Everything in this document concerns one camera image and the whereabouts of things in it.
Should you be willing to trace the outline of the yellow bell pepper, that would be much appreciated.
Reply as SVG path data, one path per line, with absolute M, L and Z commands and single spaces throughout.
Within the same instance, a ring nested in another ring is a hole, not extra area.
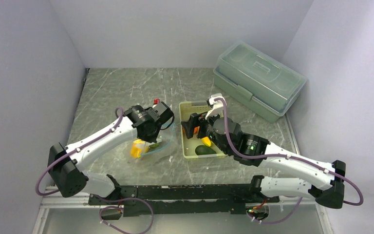
M 133 142 L 130 155 L 133 158 L 140 158 L 143 154 L 147 153 L 149 150 L 149 143 L 140 139 Z

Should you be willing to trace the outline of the green lime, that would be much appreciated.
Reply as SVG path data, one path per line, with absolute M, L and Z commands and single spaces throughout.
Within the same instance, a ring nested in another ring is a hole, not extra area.
M 160 143 L 151 144 L 149 148 L 157 148 L 160 145 Z

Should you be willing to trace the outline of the pale green perforated basket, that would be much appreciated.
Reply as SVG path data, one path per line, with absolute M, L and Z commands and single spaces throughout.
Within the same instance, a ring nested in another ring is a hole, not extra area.
M 180 121 L 188 121 L 193 113 L 204 113 L 211 108 L 207 106 L 206 101 L 184 101 L 179 103 Z M 197 138 L 198 131 L 195 131 L 193 137 L 188 139 L 183 127 L 181 129 L 181 144 L 183 156 L 186 159 L 199 159 L 211 157 L 227 157 L 214 143 L 206 146 L 203 141 Z

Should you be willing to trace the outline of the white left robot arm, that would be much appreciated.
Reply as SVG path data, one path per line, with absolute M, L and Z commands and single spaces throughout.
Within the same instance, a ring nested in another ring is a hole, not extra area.
M 113 176 L 91 173 L 87 168 L 127 141 L 157 143 L 159 132 L 166 129 L 165 123 L 174 121 L 173 111 L 164 102 L 148 108 L 134 105 L 125 111 L 118 107 L 115 114 L 116 120 L 85 139 L 66 147 L 58 143 L 50 148 L 47 173 L 63 197 L 84 192 L 100 196 L 109 205 L 117 203 L 121 192 Z

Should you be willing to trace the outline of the dark green avocado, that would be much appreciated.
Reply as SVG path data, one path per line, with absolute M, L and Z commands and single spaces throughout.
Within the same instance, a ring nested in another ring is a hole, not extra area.
M 206 156 L 206 155 L 216 155 L 217 152 L 214 151 L 211 147 L 207 147 L 205 145 L 199 145 L 195 148 L 195 154 L 198 156 Z

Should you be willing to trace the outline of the clear zip top bag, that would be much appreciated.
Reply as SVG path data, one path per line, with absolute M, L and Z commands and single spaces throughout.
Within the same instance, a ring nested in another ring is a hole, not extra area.
M 150 143 L 140 139 L 134 140 L 131 146 L 130 156 L 139 159 L 169 151 L 176 140 L 174 124 L 164 124 L 164 128 L 165 130 L 160 131 L 156 143 Z

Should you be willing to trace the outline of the yellow banana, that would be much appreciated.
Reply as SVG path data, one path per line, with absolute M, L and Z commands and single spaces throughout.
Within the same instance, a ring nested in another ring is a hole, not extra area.
M 211 145 L 212 145 L 212 142 L 211 142 L 211 140 L 208 137 L 202 138 L 201 141 L 207 147 L 211 147 Z

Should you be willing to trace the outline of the orange fruit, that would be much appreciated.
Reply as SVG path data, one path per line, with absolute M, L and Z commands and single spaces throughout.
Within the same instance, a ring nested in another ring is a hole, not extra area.
M 199 129 L 200 129 L 199 126 L 198 126 L 198 127 L 195 127 L 195 128 L 194 128 L 194 131 L 193 131 L 193 134 L 197 134 L 197 133 L 199 132 Z

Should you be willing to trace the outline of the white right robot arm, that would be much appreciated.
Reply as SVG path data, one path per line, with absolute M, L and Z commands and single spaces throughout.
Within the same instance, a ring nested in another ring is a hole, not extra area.
M 205 114 L 193 113 L 181 126 L 188 139 L 208 137 L 225 155 L 246 166 L 266 167 L 282 171 L 291 178 L 253 176 L 249 197 L 261 202 L 276 196 L 299 196 L 314 199 L 316 203 L 340 209 L 344 201 L 344 184 L 340 176 L 345 173 L 345 163 L 314 161 L 287 151 L 269 140 L 244 133 L 240 124 L 220 115 L 205 119 Z

